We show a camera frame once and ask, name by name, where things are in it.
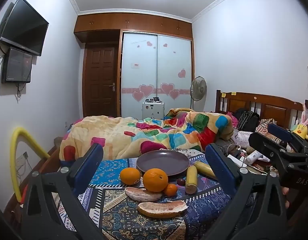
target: yellow duck plush toy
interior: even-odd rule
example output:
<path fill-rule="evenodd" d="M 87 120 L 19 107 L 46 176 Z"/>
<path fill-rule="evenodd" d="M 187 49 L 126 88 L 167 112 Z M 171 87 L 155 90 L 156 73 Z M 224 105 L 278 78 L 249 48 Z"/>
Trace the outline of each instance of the yellow duck plush toy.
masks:
<path fill-rule="evenodd" d="M 302 119 L 299 125 L 293 130 L 293 133 L 298 134 L 301 138 L 308 140 L 308 118 L 305 120 L 305 112 L 302 112 Z"/>

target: hand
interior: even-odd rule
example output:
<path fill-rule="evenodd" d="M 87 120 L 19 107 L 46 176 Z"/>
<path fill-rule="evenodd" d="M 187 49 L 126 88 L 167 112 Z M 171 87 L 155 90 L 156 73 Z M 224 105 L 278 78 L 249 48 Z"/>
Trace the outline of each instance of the hand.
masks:
<path fill-rule="evenodd" d="M 283 192 L 283 195 L 286 196 L 287 193 L 289 192 L 289 188 L 281 187 L 281 191 Z M 285 202 L 285 207 L 286 207 L 286 209 L 289 208 L 289 201 L 287 201 L 287 200 Z"/>

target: small orange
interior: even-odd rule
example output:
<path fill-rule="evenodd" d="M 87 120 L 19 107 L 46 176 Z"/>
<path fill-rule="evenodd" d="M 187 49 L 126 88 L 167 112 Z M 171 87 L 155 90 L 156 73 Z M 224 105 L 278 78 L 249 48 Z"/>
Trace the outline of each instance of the small orange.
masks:
<path fill-rule="evenodd" d="M 126 185 L 134 185 L 141 179 L 141 173 L 136 168 L 124 168 L 119 174 L 121 181 Z"/>
<path fill-rule="evenodd" d="M 161 192 L 168 184 L 167 174 L 161 169 L 150 169 L 143 176 L 143 184 L 149 191 Z"/>
<path fill-rule="evenodd" d="M 168 197 L 172 197 L 177 192 L 177 186 L 175 184 L 168 184 L 167 187 L 164 189 L 164 194 Z"/>

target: black backpack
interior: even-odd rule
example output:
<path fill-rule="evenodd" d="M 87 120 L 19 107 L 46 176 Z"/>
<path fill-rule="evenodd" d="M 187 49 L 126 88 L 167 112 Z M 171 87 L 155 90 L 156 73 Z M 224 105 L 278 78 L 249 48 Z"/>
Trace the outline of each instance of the black backpack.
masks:
<path fill-rule="evenodd" d="M 255 132 L 255 129 L 259 124 L 258 113 L 240 108 L 233 113 L 233 116 L 238 120 L 237 128 L 239 131 Z"/>

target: wooden headboard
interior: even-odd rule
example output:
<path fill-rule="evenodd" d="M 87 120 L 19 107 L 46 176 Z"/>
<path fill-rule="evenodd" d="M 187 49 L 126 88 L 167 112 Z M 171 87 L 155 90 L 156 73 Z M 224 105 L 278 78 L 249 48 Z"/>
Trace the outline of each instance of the wooden headboard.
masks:
<path fill-rule="evenodd" d="M 286 98 L 241 92 L 222 93 L 220 90 L 216 92 L 216 113 L 233 113 L 239 108 L 256 112 L 259 106 L 261 119 L 274 118 L 277 121 L 277 125 L 286 129 L 290 128 L 291 111 L 293 109 L 296 110 L 295 121 L 301 116 L 303 111 L 301 103 Z"/>

